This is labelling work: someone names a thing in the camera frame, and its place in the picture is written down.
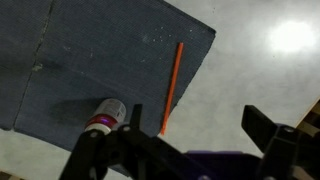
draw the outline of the orange rod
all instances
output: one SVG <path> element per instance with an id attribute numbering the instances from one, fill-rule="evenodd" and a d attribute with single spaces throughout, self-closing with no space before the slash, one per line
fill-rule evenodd
<path id="1" fill-rule="evenodd" d="M 169 93 L 168 93 L 166 109 L 165 109 L 164 116 L 163 116 L 163 124 L 162 124 L 162 129 L 161 129 L 161 134 L 162 135 L 164 135 L 164 132 L 166 131 L 166 127 L 167 127 L 167 122 L 168 122 L 170 109 L 171 109 L 172 98 L 173 98 L 173 92 L 174 92 L 174 89 L 176 87 L 176 82 L 177 82 L 177 76 L 178 76 L 178 71 L 179 71 L 179 66 L 180 66 L 182 50 L 183 50 L 183 43 L 180 42 L 179 45 L 178 45 L 177 55 L 176 55 L 176 59 L 175 59 L 175 63 L 174 63 L 174 68 L 173 68 L 173 73 L 172 73 L 172 78 L 171 78 L 170 89 L 169 89 Z"/>

